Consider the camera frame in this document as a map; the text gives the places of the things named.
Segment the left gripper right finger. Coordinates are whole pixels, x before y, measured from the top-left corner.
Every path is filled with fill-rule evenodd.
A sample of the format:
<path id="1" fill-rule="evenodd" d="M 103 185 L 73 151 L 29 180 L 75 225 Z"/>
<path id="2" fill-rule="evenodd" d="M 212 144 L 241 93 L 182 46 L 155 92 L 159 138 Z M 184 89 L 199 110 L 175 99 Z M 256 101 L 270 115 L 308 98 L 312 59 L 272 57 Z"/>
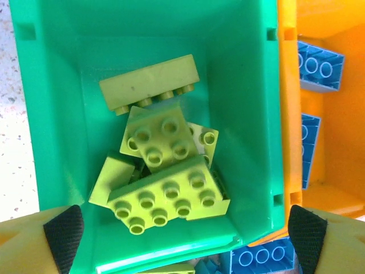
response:
<path id="1" fill-rule="evenodd" d="M 364 222 L 292 206 L 288 232 L 303 273 L 364 273 Z"/>

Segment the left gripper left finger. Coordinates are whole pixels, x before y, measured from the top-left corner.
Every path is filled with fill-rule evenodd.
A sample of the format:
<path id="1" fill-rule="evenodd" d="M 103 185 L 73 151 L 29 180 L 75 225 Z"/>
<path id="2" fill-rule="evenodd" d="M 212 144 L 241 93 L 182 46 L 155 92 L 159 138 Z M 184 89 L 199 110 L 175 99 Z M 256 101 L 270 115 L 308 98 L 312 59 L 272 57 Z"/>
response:
<path id="1" fill-rule="evenodd" d="M 84 232 L 79 205 L 1 223 L 1 273 L 69 273 Z"/>

